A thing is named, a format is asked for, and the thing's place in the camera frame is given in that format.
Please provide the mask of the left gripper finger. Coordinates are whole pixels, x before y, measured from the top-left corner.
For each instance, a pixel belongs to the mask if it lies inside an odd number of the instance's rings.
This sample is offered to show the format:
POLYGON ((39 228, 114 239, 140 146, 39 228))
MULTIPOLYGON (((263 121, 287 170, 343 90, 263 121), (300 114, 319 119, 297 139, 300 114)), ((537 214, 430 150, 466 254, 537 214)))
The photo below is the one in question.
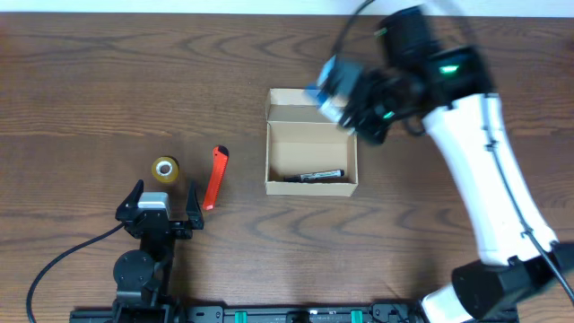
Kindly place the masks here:
POLYGON ((144 192, 144 181, 139 179, 134 188, 131 192, 127 195, 127 197, 120 203, 117 210, 119 212, 127 212, 131 209, 136 209, 138 201, 144 192))
POLYGON ((197 200, 196 183, 194 181, 191 181, 189 185, 186 215, 192 229, 204 228, 204 217, 197 200))

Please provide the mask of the yellow tape roll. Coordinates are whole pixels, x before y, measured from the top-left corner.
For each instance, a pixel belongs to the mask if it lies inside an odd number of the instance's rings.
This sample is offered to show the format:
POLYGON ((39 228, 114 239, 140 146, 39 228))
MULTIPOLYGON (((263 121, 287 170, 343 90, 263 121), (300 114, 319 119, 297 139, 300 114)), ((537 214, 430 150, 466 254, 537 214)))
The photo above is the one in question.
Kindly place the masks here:
POLYGON ((178 161, 173 157, 162 156, 153 162, 151 170, 153 177, 159 182, 170 184, 175 182, 178 178, 178 161))

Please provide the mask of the orange utility knife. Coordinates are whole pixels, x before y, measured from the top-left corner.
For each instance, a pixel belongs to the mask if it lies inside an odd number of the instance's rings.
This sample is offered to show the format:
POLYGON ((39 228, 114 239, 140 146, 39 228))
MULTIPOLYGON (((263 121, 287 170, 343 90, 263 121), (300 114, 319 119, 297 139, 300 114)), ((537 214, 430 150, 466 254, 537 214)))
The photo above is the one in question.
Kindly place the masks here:
POLYGON ((217 145, 213 148, 213 167, 207 190, 204 196, 203 209, 213 210, 222 185, 230 154, 227 147, 217 145))

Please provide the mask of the cardboard box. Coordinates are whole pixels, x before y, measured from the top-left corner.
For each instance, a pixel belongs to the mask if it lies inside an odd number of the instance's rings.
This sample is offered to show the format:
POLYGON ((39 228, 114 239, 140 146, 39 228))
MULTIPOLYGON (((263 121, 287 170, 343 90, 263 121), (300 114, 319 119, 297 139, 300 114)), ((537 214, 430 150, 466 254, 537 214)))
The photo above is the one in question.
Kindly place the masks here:
POLYGON ((359 185, 358 140, 318 111, 303 89, 270 89, 265 101, 265 192, 269 196, 351 196, 359 185), (286 176, 343 169, 342 178, 285 182, 286 176))

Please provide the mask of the black marker pen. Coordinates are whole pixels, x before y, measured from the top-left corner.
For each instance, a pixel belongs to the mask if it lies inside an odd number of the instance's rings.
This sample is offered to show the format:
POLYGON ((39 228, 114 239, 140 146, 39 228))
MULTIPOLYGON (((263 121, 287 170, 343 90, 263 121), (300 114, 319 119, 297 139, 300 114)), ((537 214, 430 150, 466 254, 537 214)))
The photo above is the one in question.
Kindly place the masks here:
POLYGON ((343 169, 336 170, 323 170, 318 172, 309 172, 297 175, 286 176, 283 178, 285 182, 304 183, 314 182, 326 179, 342 178, 345 172, 343 169))

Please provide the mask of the blue marker pen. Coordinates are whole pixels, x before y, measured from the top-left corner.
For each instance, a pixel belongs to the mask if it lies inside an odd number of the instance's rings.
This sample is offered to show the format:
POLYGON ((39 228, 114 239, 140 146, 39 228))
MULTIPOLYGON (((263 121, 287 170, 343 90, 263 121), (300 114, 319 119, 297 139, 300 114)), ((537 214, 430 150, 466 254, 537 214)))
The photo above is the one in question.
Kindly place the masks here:
POLYGON ((306 95, 316 102, 317 111, 332 123, 338 124, 344 114, 345 103, 328 95, 315 85, 305 88, 306 95))

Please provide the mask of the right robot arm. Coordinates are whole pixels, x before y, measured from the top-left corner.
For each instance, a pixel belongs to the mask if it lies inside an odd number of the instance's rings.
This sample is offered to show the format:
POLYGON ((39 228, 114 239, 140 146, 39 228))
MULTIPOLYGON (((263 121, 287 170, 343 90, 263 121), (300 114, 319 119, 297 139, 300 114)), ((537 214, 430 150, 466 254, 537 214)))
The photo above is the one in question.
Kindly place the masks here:
POLYGON ((384 18, 376 38, 385 70, 345 60, 340 33, 318 78, 327 99, 346 99, 336 123, 373 144, 382 144, 395 122, 418 118, 456 183, 478 259, 454 269, 449 284, 420 300, 427 322, 508 319, 518 303, 552 284, 573 292, 566 278, 573 246, 557 238, 531 197, 476 37, 466 19, 457 23, 465 44, 445 49, 420 6, 384 18))

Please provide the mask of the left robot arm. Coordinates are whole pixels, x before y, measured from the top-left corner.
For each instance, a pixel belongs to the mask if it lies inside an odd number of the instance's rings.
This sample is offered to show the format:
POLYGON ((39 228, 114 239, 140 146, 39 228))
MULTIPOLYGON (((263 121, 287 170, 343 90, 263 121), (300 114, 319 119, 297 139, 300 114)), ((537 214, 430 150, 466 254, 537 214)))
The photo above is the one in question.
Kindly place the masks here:
POLYGON ((194 230, 204 228, 204 218, 191 183, 185 208, 186 220, 170 218, 170 197, 146 192, 144 182, 117 207, 116 219, 126 232, 140 241, 138 249, 120 256, 113 268, 117 284, 112 323, 182 323, 187 311, 169 295, 175 243, 190 240, 194 230))

